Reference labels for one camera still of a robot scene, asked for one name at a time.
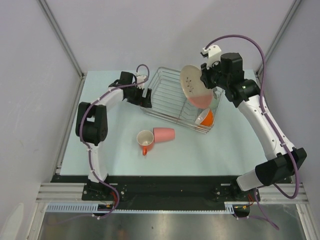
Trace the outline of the green bowl brown rim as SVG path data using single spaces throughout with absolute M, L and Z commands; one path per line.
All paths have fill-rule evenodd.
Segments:
M 215 109 L 218 108 L 219 103 L 220 103 L 220 91 L 219 90 L 215 90 L 213 91 L 213 98 L 211 100 L 211 103 L 209 105 L 209 108 L 214 111 Z

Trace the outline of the beige and pink floral plate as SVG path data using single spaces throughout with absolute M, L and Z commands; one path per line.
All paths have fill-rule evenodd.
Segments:
M 199 109 L 208 108 L 214 94 L 201 81 L 202 71 L 194 65 L 185 65 L 179 76 L 182 91 L 188 101 Z

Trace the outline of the metal wire dish rack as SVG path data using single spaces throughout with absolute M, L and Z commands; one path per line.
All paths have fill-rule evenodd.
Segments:
M 213 127 L 196 124 L 203 111 L 192 105 L 180 84 L 180 71 L 159 67 L 149 82 L 151 108 L 141 110 L 150 116 L 207 134 Z

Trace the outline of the pink plastic cup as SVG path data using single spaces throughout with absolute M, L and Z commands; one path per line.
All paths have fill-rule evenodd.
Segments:
M 162 143 L 175 139 L 176 133 L 173 128 L 167 127 L 154 127 L 153 128 L 154 142 Z

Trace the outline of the orange mug white inside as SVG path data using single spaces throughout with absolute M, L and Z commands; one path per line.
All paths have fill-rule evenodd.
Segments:
M 150 130 L 142 130 L 137 134 L 137 143 L 142 150 L 142 155 L 146 156 L 150 152 L 155 144 L 154 134 Z

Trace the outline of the white and orange bowl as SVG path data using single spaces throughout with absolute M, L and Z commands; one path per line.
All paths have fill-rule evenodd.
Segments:
M 205 127 L 211 127 L 214 123 L 214 119 L 215 117 L 212 110 L 210 108 L 206 108 L 200 113 L 194 123 Z

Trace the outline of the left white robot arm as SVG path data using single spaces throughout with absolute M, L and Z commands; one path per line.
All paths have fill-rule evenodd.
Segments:
M 77 109 L 75 134 L 86 146 L 88 152 L 88 181 L 97 183 L 93 194 L 100 200 L 110 196 L 110 185 L 105 183 L 108 176 L 107 168 L 101 162 L 99 147 L 108 135 L 108 111 L 118 103 L 126 100 L 136 106 L 151 108 L 150 88 L 144 95 L 144 84 L 149 75 L 122 71 L 119 79 L 112 82 L 106 92 L 93 102 L 80 102 Z

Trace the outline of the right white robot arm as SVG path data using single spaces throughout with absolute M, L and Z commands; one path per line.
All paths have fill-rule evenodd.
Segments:
M 264 97 L 255 80 L 246 79 L 243 59 L 239 53 L 222 53 L 214 46 L 203 50 L 201 55 L 207 62 L 200 66 L 201 81 L 208 89 L 224 90 L 229 102 L 245 116 L 253 128 L 267 159 L 253 170 L 240 175 L 230 188 L 231 196 L 242 201 L 249 191 L 278 183 L 296 176 L 307 157 L 304 148 L 296 148 L 279 129 L 268 111 Z

